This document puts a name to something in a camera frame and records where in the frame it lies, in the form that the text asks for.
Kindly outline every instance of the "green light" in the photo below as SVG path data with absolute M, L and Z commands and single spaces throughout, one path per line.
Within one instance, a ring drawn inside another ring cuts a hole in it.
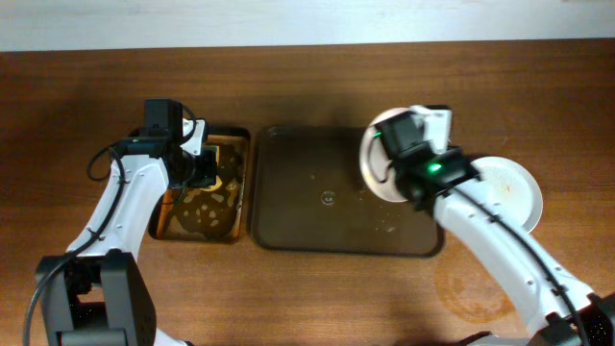
M 430 164 L 430 166 L 428 167 L 428 170 L 430 171 L 430 173 L 435 173 L 435 172 L 437 172 L 440 168 L 442 168 L 442 164 L 440 164 L 440 163 L 432 163 L 432 164 Z

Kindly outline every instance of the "wooden tabletop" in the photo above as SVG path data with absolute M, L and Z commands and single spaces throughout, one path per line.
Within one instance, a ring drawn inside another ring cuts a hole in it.
M 150 97 L 252 134 L 447 104 L 455 144 L 518 161 L 540 184 L 538 241 L 599 294 L 615 290 L 615 40 L 9 53 L 0 77 L 3 344 L 20 343 L 40 258 L 63 253 L 98 202 L 88 160 L 142 123 Z M 160 328 L 197 345 L 526 335 L 451 234 L 435 258 L 403 259 L 267 251 L 246 224 L 234 245 L 145 237 L 138 263 Z M 32 335 L 46 343 L 39 311 Z

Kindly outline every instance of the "black tray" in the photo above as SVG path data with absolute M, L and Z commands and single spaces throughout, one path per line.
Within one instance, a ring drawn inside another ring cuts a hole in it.
M 389 203 L 358 168 L 363 129 L 274 127 L 258 135 L 251 233 L 268 249 L 429 257 L 444 232 Z

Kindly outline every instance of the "brown wooden surface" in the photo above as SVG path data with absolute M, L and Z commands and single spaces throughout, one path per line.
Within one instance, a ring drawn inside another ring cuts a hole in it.
M 148 97 L 252 134 L 448 104 L 455 144 L 518 161 L 541 185 L 533 235 L 599 294 L 615 290 L 614 40 L 0 54 L 0 76 L 2 344 L 20 342 L 39 259 L 65 250 L 102 193 L 87 161 L 141 124 Z M 197 345 L 525 335 L 451 235 L 433 259 L 398 259 L 270 252 L 246 231 L 231 246 L 146 236 L 138 261 L 161 328 Z M 39 312 L 32 334 L 45 343 Z

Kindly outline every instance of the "white wall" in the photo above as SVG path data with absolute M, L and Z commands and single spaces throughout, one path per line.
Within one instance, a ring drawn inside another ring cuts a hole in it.
M 615 37 L 615 0 L 0 0 L 0 50 Z

